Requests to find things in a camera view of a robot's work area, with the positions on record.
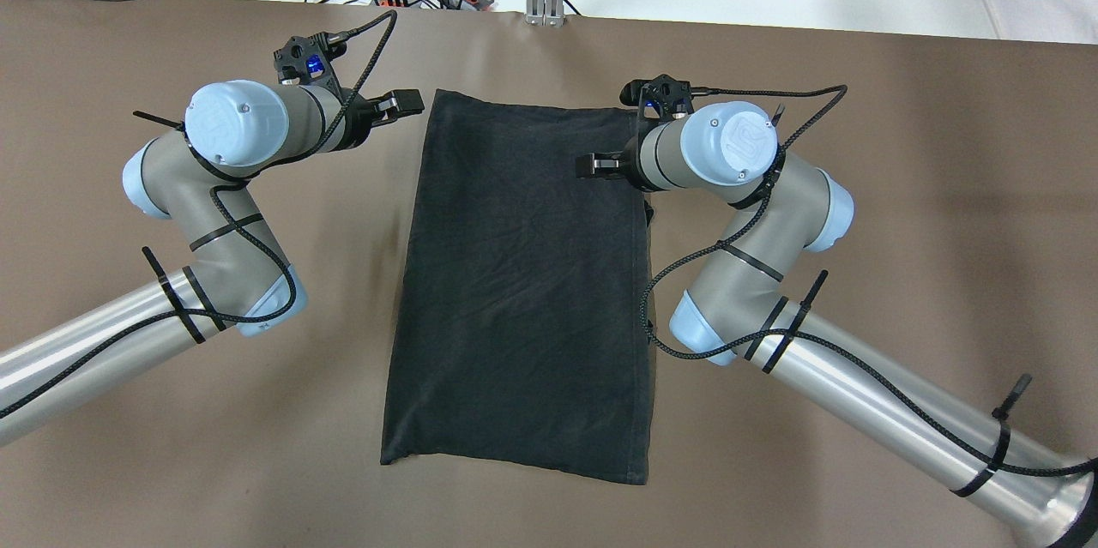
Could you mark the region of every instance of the brown paper sheet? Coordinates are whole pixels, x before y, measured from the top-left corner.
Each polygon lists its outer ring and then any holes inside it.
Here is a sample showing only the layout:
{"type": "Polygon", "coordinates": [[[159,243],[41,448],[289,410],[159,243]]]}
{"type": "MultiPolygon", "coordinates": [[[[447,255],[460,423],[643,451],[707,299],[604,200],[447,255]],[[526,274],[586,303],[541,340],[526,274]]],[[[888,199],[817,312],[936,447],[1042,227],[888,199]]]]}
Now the brown paper sheet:
{"type": "MultiPolygon", "coordinates": [[[[0,0],[0,347],[187,262],[119,175],[204,83],[273,83],[291,35],[377,14],[216,0],[0,0]]],[[[350,81],[369,36],[337,60],[350,81]]],[[[630,79],[850,96],[798,153],[853,193],[854,227],[794,298],[1016,429],[1098,454],[1098,48],[874,33],[401,12],[367,86],[616,104],[630,79]]],[[[775,102],[765,101],[765,107],[775,102]]],[[[792,103],[792,125],[816,108],[792,103]]],[[[648,487],[433,456],[378,465],[426,115],[282,166],[253,192],[309,288],[301,316],[226,333],[0,450],[0,546],[1007,546],[1005,526],[755,368],[659,357],[648,487]]],[[[652,202],[652,266],[729,209],[652,202]]],[[[659,287],[665,331],[686,268],[659,287]]]]}

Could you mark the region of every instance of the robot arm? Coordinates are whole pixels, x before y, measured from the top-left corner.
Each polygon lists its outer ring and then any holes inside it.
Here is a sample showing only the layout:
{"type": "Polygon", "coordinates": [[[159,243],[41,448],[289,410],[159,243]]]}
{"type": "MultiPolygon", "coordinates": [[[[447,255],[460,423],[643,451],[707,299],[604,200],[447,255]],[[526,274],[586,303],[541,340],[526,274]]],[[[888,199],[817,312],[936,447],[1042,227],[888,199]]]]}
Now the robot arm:
{"type": "Polygon", "coordinates": [[[330,60],[351,32],[294,37],[276,53],[281,87],[229,81],[200,88],[184,124],[126,163],[126,195],[171,219],[194,255],[157,282],[99,306],[0,356],[0,446],[235,326],[257,335],[305,307],[293,267],[248,193],[264,169],[361,145],[372,126],[423,111],[415,90],[363,99],[340,88],[330,60]]]}
{"type": "MultiPolygon", "coordinates": [[[[661,110],[659,100],[650,105],[661,110]]],[[[827,249],[847,232],[850,193],[780,147],[773,121],[752,103],[691,112],[680,99],[677,113],[662,110],[670,121],[625,152],[578,163],[582,177],[625,177],[643,190],[703,188],[739,210],[671,317],[675,338],[719,365],[742,357],[807,395],[999,517],[1019,546],[1098,545],[1093,465],[1011,432],[1005,410],[993,417],[966,405],[810,312],[810,301],[780,293],[802,250],[827,249]],[[1038,469],[1049,477],[1034,477],[1038,469]]]]}

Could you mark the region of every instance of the folded fabric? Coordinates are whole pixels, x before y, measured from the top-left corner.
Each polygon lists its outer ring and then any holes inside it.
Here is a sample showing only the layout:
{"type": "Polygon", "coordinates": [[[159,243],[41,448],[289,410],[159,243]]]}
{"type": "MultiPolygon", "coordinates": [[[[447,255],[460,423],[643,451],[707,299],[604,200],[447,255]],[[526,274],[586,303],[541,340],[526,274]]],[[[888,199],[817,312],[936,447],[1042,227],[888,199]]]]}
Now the folded fabric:
{"type": "Polygon", "coordinates": [[[645,201],[575,179],[635,114],[432,107],[385,400],[382,465],[506,460],[642,484],[652,357],[637,320],[645,201]]]}

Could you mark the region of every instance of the black cable tie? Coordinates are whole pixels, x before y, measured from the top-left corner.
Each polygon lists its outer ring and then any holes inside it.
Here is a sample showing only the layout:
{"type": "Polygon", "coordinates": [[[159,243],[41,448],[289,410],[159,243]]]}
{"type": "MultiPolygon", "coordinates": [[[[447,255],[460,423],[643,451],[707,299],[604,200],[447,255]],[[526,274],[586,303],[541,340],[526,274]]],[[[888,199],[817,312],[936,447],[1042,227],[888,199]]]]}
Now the black cable tie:
{"type": "Polygon", "coordinates": [[[183,326],[187,327],[187,332],[194,338],[194,344],[201,345],[205,342],[205,337],[202,332],[194,325],[194,321],[191,320],[191,315],[184,312],[184,306],[182,300],[179,299],[179,294],[172,289],[171,283],[168,282],[168,275],[165,273],[164,268],[160,267],[160,261],[156,259],[156,255],[148,246],[142,246],[141,253],[145,255],[145,260],[148,261],[148,266],[153,268],[153,273],[156,273],[157,281],[160,282],[160,289],[164,294],[168,298],[168,303],[171,304],[175,310],[176,316],[182,322],[183,326]]]}
{"type": "Polygon", "coordinates": [[[774,191],[774,187],[777,186],[777,180],[782,177],[782,169],[785,168],[785,152],[778,150],[777,157],[774,158],[774,164],[766,169],[766,172],[762,174],[762,181],[742,200],[735,203],[729,203],[733,209],[744,210],[751,205],[762,201],[764,197],[770,197],[770,193],[774,191]]]}
{"type": "Polygon", "coordinates": [[[997,406],[995,411],[991,412],[991,417],[995,417],[1000,422],[1006,422],[1007,417],[1010,415],[1011,409],[1015,406],[1015,403],[1018,402],[1018,399],[1020,399],[1020,396],[1022,396],[1022,394],[1026,392],[1026,388],[1029,387],[1032,380],[1033,376],[1030,374],[1029,372],[1019,377],[1018,382],[1015,383],[1015,388],[1012,388],[1010,393],[1007,394],[1007,398],[1006,400],[1002,401],[1002,404],[997,406]]]}
{"type": "Polygon", "coordinates": [[[213,321],[214,326],[219,332],[224,332],[228,327],[225,322],[217,316],[217,311],[213,307],[213,302],[210,301],[210,295],[206,294],[205,289],[199,283],[199,279],[194,275],[194,270],[191,266],[183,267],[183,276],[187,277],[187,281],[191,283],[191,289],[194,289],[194,294],[198,295],[199,302],[202,304],[206,312],[213,313],[210,321],[213,321]]]}
{"type": "Polygon", "coordinates": [[[777,103],[777,110],[774,111],[773,116],[770,119],[770,125],[776,127],[777,122],[782,121],[782,115],[784,114],[785,114],[785,104],[780,102],[777,103]]]}
{"type": "Polygon", "coordinates": [[[774,353],[770,355],[770,359],[766,360],[766,365],[762,367],[762,371],[765,374],[770,374],[774,367],[777,366],[777,360],[782,359],[782,355],[785,349],[789,347],[789,343],[793,342],[793,337],[796,336],[797,331],[800,329],[800,325],[805,322],[805,317],[808,316],[808,311],[813,309],[813,300],[816,299],[816,293],[819,293],[820,287],[824,286],[824,281],[827,280],[827,270],[821,269],[820,275],[816,277],[816,282],[813,282],[813,288],[808,290],[808,294],[805,295],[804,301],[800,302],[800,309],[797,311],[796,316],[793,317],[793,323],[789,324],[788,329],[782,336],[782,342],[777,344],[774,348],[774,353]]]}
{"type": "Polygon", "coordinates": [[[728,244],[728,243],[725,243],[725,242],[720,242],[720,249],[724,250],[724,251],[726,251],[726,253],[728,253],[729,255],[732,255],[733,257],[736,257],[738,259],[741,259],[741,261],[743,261],[746,264],[749,264],[749,266],[751,266],[751,267],[758,269],[759,271],[761,271],[762,273],[765,273],[766,276],[773,278],[774,281],[776,281],[776,282],[781,282],[785,278],[784,276],[782,276],[782,272],[780,270],[776,270],[773,267],[770,267],[769,265],[766,265],[766,264],[762,262],[761,260],[752,257],[752,255],[749,255],[749,254],[744,253],[743,250],[737,248],[736,246],[732,246],[731,244],[728,244]]]}
{"type": "Polygon", "coordinates": [[[1010,447],[1010,426],[1006,422],[999,421],[999,441],[995,445],[995,455],[991,456],[991,461],[984,467],[984,470],[976,474],[971,482],[956,489],[950,490],[953,494],[956,494],[961,499],[972,496],[977,490],[984,487],[995,471],[998,471],[1002,467],[1002,461],[1007,459],[1007,449],[1010,447]]]}
{"type": "Polygon", "coordinates": [[[134,111],[134,116],[146,120],[153,123],[160,123],[161,126],[168,126],[171,130],[182,131],[183,122],[173,122],[171,120],[165,120],[152,113],[146,113],[145,111],[134,111]]]}
{"type": "MultiPolygon", "coordinates": [[[[774,310],[770,311],[770,316],[766,317],[766,321],[763,322],[759,331],[765,332],[765,329],[770,329],[774,326],[774,322],[777,321],[778,316],[781,316],[782,311],[785,310],[785,304],[788,302],[789,298],[782,295],[782,298],[777,300],[777,303],[774,304],[774,310]]],[[[759,336],[751,342],[751,346],[748,347],[748,350],[743,354],[743,359],[751,361],[751,358],[754,357],[754,353],[759,349],[759,345],[762,344],[763,338],[765,338],[765,336],[759,336]]]]}

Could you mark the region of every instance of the metal rod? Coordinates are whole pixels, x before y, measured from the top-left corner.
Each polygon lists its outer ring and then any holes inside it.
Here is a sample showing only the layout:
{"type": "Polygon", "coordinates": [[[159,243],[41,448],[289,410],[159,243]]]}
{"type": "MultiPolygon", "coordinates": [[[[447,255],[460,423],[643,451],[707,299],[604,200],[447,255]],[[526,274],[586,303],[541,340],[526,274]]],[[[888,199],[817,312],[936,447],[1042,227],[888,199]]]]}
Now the metal rod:
{"type": "MultiPolygon", "coordinates": [[[[183,305],[202,305],[182,271],[169,275],[168,282],[180,294],[183,305]]],[[[153,282],[5,351],[0,355],[0,409],[32,392],[126,326],[171,311],[160,284],[153,282]]],[[[194,324],[208,338],[217,333],[206,318],[195,317],[194,324]]],[[[130,334],[0,420],[0,446],[193,347],[194,339],[176,317],[130,334]]]]}

